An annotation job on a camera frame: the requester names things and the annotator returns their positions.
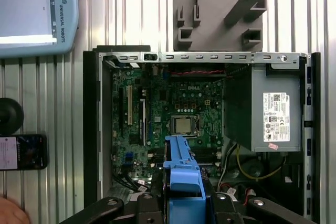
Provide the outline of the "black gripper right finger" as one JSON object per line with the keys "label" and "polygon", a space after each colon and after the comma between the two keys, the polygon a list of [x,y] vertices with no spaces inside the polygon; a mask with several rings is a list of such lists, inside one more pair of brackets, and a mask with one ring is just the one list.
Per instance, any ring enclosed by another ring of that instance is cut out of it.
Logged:
{"label": "black gripper right finger", "polygon": [[313,223],[313,221],[269,200],[252,197],[245,206],[229,194],[214,194],[214,223]]}

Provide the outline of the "person's bare hand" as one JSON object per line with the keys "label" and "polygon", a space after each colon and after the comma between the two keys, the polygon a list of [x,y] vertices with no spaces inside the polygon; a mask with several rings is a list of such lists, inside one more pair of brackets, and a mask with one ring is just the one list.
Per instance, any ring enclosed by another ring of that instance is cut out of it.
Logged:
{"label": "person's bare hand", "polygon": [[28,215],[15,203],[1,197],[1,224],[29,224]]}

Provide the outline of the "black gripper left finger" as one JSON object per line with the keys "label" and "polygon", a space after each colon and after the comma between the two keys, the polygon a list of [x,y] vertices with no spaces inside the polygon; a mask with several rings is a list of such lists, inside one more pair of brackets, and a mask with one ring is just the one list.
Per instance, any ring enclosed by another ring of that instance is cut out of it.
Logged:
{"label": "black gripper left finger", "polygon": [[162,223],[158,197],[141,193],[127,204],[117,197],[106,197],[62,221],[63,224]]}

